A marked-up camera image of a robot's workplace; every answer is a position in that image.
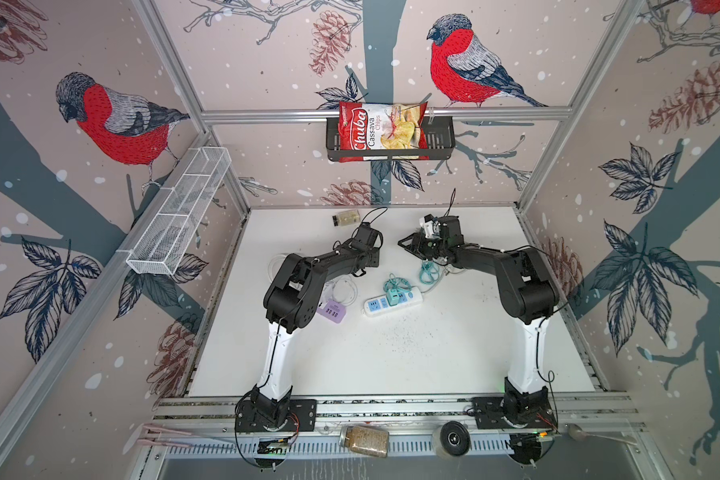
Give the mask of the teal charger with cable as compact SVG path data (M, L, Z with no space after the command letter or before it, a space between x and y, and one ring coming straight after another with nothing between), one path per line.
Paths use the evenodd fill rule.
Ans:
M397 306L406 302L409 298L412 286L410 282L402 277L390 274L383 285L386 301L389 306Z

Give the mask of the purple power strip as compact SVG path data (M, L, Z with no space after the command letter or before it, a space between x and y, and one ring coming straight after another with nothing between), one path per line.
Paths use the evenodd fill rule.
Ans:
M346 307L342 303L327 300L318 305L317 313L335 324L340 324L346 315Z

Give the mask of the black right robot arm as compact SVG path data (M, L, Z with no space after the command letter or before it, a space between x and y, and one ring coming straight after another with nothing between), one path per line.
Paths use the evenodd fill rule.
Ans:
M454 215L424 216L420 228L398 245L424 261L495 277L502 307L521 322L504 381L503 418L517 428L535 420L555 428L551 380L543 375L542 364L549 319L560 297L541 252L531 246L499 250L469 243Z

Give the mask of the white blue small device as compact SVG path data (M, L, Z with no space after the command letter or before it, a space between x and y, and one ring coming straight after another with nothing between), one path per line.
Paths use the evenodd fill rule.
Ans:
M391 289L383 295L366 300L363 303L363 312L368 317L378 317L419 305L422 302L423 294L418 287Z

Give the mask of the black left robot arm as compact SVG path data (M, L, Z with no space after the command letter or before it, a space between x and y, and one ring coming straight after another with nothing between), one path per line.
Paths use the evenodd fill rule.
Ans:
M267 289L263 307L269 322L265 364L259 381L249 391L256 415L268 427L281 427L290 413L293 382L289 347L318 311L325 285L338 277L359 278L380 263L383 234L362 222L349 239L328 253L286 256Z

